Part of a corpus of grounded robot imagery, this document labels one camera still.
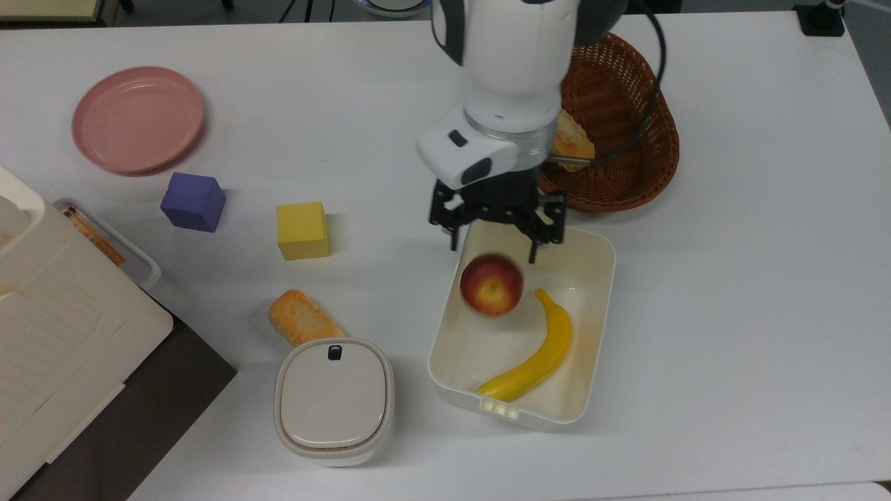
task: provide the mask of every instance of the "bread roll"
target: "bread roll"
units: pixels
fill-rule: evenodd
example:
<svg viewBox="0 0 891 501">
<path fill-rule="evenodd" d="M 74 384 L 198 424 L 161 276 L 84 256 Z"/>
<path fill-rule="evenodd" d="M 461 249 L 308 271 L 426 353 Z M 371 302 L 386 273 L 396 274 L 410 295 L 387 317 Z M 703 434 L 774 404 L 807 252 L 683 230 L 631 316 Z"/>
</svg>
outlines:
<svg viewBox="0 0 891 501">
<path fill-rule="evenodd" d="M 560 110 L 557 118 L 557 135 L 554 137 L 554 154 L 565 157 L 579 157 L 583 159 L 594 158 L 594 144 L 588 140 L 582 126 L 578 125 L 566 110 Z M 584 166 L 564 165 L 561 167 L 569 172 L 581 170 Z"/>
<path fill-rule="evenodd" d="M 269 323 L 294 345 L 345 335 L 306 294 L 293 289 L 269 307 Z"/>
</svg>

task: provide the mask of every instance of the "pink plate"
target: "pink plate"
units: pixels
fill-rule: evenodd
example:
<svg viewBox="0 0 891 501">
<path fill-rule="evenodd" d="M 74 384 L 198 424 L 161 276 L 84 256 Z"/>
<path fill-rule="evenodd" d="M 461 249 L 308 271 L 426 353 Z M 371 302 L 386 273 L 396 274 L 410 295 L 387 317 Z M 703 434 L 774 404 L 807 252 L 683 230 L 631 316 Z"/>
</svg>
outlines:
<svg viewBox="0 0 891 501">
<path fill-rule="evenodd" d="M 183 154 L 203 116 L 201 94 L 188 78 L 142 66 L 93 86 L 74 110 L 71 134 L 78 150 L 99 167 L 144 172 Z"/>
</svg>

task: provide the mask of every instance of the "container lid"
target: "container lid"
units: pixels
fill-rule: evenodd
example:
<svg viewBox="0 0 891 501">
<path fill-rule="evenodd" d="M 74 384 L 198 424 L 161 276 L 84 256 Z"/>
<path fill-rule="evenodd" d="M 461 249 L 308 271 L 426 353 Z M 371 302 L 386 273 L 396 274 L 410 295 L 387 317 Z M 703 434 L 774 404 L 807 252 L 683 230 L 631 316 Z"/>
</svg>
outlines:
<svg viewBox="0 0 891 501">
<path fill-rule="evenodd" d="M 301 350 L 282 379 L 280 413 L 288 437 L 307 448 L 348 448 L 384 421 L 387 380 L 377 354 L 332 339 Z"/>
</svg>

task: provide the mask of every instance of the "yellow cube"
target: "yellow cube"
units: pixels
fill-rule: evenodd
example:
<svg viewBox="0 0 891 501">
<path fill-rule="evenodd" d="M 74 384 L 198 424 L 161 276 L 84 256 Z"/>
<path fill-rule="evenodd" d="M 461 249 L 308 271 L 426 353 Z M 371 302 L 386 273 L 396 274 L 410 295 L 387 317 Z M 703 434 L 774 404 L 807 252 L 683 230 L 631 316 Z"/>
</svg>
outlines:
<svg viewBox="0 0 891 501">
<path fill-rule="evenodd" d="M 279 250 L 285 260 L 331 255 L 328 220 L 320 201 L 279 205 L 275 213 L 278 218 Z"/>
</svg>

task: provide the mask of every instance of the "black button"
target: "black button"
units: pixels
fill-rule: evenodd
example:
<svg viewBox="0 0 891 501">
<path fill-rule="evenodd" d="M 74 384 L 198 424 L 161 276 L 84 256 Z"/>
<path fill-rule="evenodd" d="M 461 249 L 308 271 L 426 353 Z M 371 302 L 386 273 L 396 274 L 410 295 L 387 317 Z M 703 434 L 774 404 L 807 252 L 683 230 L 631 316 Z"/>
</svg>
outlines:
<svg viewBox="0 0 891 501">
<path fill-rule="evenodd" d="M 343 348 L 339 344 L 334 344 L 328 347 L 329 360 L 340 360 L 340 355 L 342 354 Z"/>
<path fill-rule="evenodd" d="M 462 136 L 461 133 L 457 130 L 453 130 L 452 132 L 448 133 L 448 138 L 451 139 L 452 143 L 454 143 L 454 145 L 459 148 L 467 144 L 467 139 L 464 138 L 464 136 Z"/>
<path fill-rule="evenodd" d="M 483 160 L 471 165 L 461 174 L 462 185 L 469 185 L 478 179 L 489 175 L 492 170 L 492 159 L 485 157 Z"/>
</svg>

